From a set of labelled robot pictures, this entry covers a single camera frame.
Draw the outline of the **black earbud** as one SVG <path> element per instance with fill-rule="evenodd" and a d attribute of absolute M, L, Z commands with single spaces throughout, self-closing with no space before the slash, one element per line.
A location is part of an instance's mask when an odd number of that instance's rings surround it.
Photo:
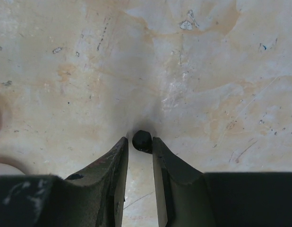
<path fill-rule="evenodd" d="M 152 154 L 152 136 L 148 131 L 138 130 L 132 138 L 133 147 L 141 152 Z"/>

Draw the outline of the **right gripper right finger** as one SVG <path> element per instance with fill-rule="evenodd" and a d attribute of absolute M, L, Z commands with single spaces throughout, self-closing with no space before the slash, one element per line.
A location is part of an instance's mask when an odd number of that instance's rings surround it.
<path fill-rule="evenodd" d="M 202 173 L 153 138 L 161 227 L 292 227 L 292 172 Z"/>

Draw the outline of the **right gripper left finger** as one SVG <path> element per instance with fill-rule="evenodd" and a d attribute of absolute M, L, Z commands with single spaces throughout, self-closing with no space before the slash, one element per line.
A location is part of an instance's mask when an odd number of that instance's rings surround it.
<path fill-rule="evenodd" d="M 120 227 L 129 142 L 66 179 L 56 175 L 0 175 L 0 227 Z"/>

